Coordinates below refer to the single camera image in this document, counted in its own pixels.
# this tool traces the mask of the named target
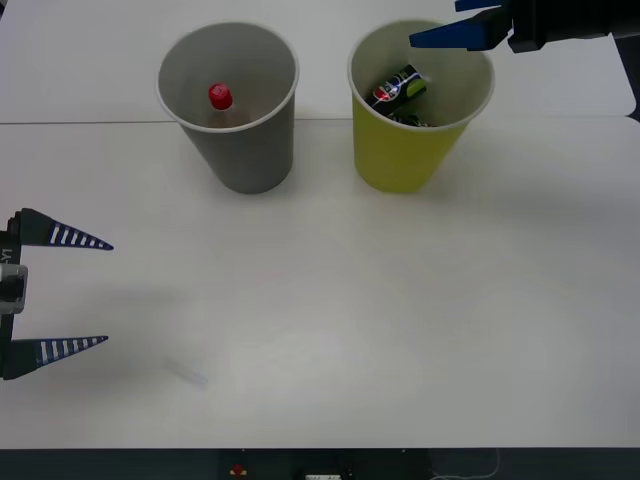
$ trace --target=paper cup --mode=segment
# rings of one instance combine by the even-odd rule
[[[379,190],[409,193],[420,189],[493,93],[493,65],[484,53],[410,47],[409,35],[440,25],[430,20],[384,25],[356,44],[349,57],[355,164],[362,178]],[[434,128],[402,125],[364,101],[407,64],[425,77],[427,93],[400,112],[417,113]]]
[[[291,170],[298,76],[293,48],[272,30],[218,23],[178,40],[160,66],[156,91],[223,184],[261,193]],[[208,90],[218,82],[230,87],[234,109],[248,123],[208,126],[213,111]]]

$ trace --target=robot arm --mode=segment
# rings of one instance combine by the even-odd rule
[[[0,377],[12,380],[80,353],[106,336],[13,340],[15,315],[24,310],[28,269],[20,265],[22,246],[113,250],[100,240],[30,208],[16,212],[7,231],[0,231]]]
[[[456,11],[489,8],[474,17],[409,37],[415,48],[492,50],[509,32],[514,53],[569,38],[640,35],[638,0],[456,0]]]

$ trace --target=gray paper cup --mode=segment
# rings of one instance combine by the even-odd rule
[[[188,33],[158,72],[162,107],[182,126],[217,177],[231,190],[262,193],[280,184],[293,164],[295,90],[293,48],[251,23],[218,23]],[[209,87],[224,82],[247,123],[210,128]]]

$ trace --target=cup rim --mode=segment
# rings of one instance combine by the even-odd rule
[[[476,118],[478,115],[480,115],[480,113],[482,113],[482,111],[487,107],[487,105],[489,104],[489,100],[491,100],[491,97],[493,96],[493,91],[495,89],[495,84],[496,84],[496,74],[495,74],[495,69],[493,67],[493,62],[491,61],[491,58],[489,57],[489,55],[487,55],[485,52],[477,52],[479,54],[481,54],[485,60],[487,61],[487,64],[489,65],[489,76],[490,76],[490,83],[489,83],[489,92],[487,93],[487,96],[485,97],[484,101],[480,104],[480,106],[474,110],[471,114],[467,115],[466,117],[464,117],[461,120],[458,120],[455,123],[449,123],[447,125],[443,125],[440,127],[414,127],[411,125],[404,125],[402,123],[398,123],[398,122],[394,122],[393,120],[385,117],[384,115],[381,115],[380,113],[376,112],[373,108],[371,108],[367,102],[364,101],[364,98],[362,98],[362,95],[360,95],[360,93],[358,92],[358,89],[356,88],[355,84],[353,83],[353,72],[352,72],[352,65],[353,65],[353,57],[356,54],[356,51],[358,50],[358,48],[360,48],[360,46],[362,45],[362,43],[373,33],[377,32],[378,30],[381,30],[382,28],[386,28],[389,27],[391,25],[396,25],[398,23],[408,23],[408,22],[429,22],[429,23],[434,23],[436,25],[444,25],[444,23],[439,22],[438,20],[434,20],[432,18],[401,18],[398,20],[395,20],[393,22],[385,22],[382,23],[380,25],[378,25],[377,27],[367,31],[364,35],[362,35],[358,41],[356,42],[356,44],[353,46],[353,48],[351,49],[351,53],[349,54],[349,60],[348,60],[348,64],[347,64],[347,75],[349,77],[349,86],[351,87],[351,95],[353,97],[356,98],[356,100],[360,103],[360,105],[362,107],[364,107],[365,110],[367,110],[369,113],[373,114],[374,116],[377,116],[378,119],[382,120],[383,122],[395,127],[395,128],[399,128],[402,130],[408,130],[410,132],[422,132],[422,133],[436,133],[436,132],[446,132],[447,130],[453,130],[455,128],[464,126],[464,125],[468,125],[474,118]]]
[[[278,38],[282,43],[285,44],[285,46],[289,50],[289,53],[291,53],[291,57],[293,58],[293,63],[295,65],[295,72],[294,72],[294,76],[293,76],[293,82],[291,83],[291,88],[287,92],[287,95],[284,97],[282,102],[280,102],[269,113],[267,113],[266,115],[258,118],[257,120],[254,120],[253,122],[246,123],[246,124],[240,125],[238,127],[209,128],[209,127],[203,127],[201,125],[196,125],[195,123],[187,122],[183,118],[180,118],[175,113],[173,113],[173,111],[169,107],[167,107],[167,104],[164,102],[164,99],[162,98],[162,95],[160,94],[160,71],[162,70],[162,66],[164,65],[164,62],[167,59],[167,55],[169,54],[169,52],[171,52],[171,50],[173,50],[176,47],[176,45],[178,45],[181,41],[183,41],[189,35],[193,35],[196,32],[199,32],[200,30],[204,30],[206,28],[210,28],[210,27],[213,27],[213,26],[228,25],[228,24],[241,24],[241,25],[249,25],[249,26],[252,26],[252,27],[261,28],[262,30],[265,30],[266,32],[271,33],[276,38]],[[296,88],[298,87],[298,80],[299,79],[300,79],[300,62],[298,61],[298,55],[296,55],[296,51],[293,49],[293,45],[291,45],[291,43],[286,38],[284,38],[282,35],[280,35],[274,29],[272,29],[272,28],[270,28],[270,27],[268,27],[266,25],[263,25],[261,23],[247,22],[247,21],[243,21],[243,20],[223,20],[223,21],[220,21],[220,22],[208,23],[208,24],[202,25],[201,27],[198,27],[198,28],[196,28],[194,30],[191,30],[190,32],[187,32],[184,35],[180,36],[176,41],[174,41],[171,44],[171,47],[169,47],[167,49],[162,61],[160,62],[160,66],[158,67],[158,71],[156,73],[156,88],[155,88],[155,90],[156,90],[156,97],[158,98],[158,101],[160,102],[160,105],[162,106],[164,111],[167,112],[169,114],[169,116],[171,118],[173,118],[176,122],[178,122],[180,125],[182,125],[184,127],[187,127],[187,128],[190,128],[192,130],[196,130],[196,131],[204,132],[204,133],[233,133],[233,132],[241,132],[243,130],[248,130],[250,128],[257,127],[258,125],[261,125],[261,124],[267,122],[269,119],[275,117],[289,103],[289,101],[291,101],[291,98],[295,94]]]

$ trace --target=white table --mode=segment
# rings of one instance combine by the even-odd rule
[[[174,124],[0,126],[0,218],[116,247],[25,249],[15,337],[111,338],[3,383],[0,448],[640,446],[636,123],[481,117],[414,196],[296,128],[250,197]]]
[[[300,58],[298,118],[350,118],[349,51],[398,18],[453,21],[453,0],[11,0],[0,23],[0,123],[165,121],[155,74],[185,32],[224,19],[258,21]],[[491,57],[485,115],[629,114],[635,101],[612,39],[549,44]]]

